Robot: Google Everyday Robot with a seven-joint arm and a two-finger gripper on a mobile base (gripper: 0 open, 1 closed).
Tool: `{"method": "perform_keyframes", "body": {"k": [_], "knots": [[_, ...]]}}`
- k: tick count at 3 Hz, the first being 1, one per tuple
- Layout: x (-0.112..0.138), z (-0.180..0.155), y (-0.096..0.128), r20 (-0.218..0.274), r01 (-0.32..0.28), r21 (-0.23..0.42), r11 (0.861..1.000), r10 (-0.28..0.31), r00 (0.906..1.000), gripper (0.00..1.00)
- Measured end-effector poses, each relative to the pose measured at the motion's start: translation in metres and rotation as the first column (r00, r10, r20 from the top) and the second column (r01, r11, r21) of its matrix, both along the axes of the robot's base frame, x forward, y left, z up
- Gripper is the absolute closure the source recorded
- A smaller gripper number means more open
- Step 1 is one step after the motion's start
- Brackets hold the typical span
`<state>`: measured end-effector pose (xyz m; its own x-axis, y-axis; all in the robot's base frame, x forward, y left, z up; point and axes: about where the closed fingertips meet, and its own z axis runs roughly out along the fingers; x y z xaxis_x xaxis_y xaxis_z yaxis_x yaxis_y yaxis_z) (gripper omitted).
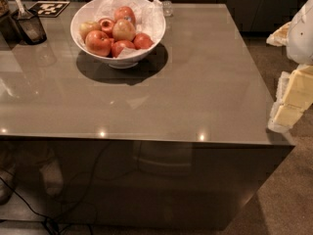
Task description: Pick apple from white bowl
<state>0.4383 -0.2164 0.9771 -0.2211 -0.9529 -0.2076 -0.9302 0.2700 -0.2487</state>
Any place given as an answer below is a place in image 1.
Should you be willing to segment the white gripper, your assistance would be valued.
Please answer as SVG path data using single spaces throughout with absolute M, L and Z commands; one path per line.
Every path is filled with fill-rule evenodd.
M 313 64 L 313 0 L 307 0 L 291 22 L 271 33 L 266 43 L 287 46 L 288 57 L 301 64 L 292 73 L 282 72 L 270 112 L 268 128 L 285 133 L 313 104 L 313 66 L 307 66 Z

